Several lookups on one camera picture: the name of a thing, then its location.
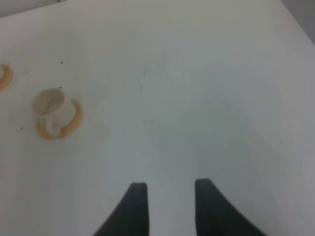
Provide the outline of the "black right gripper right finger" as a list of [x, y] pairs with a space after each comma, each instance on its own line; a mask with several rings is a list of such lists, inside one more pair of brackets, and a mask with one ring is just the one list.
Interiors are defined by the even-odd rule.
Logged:
[[195, 227], [198, 236], [263, 236], [210, 181], [195, 181]]

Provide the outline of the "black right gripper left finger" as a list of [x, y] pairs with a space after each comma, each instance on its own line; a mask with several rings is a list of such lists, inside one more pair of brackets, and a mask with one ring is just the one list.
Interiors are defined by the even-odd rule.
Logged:
[[119, 204], [94, 235], [148, 236], [149, 203], [146, 183], [132, 183]]

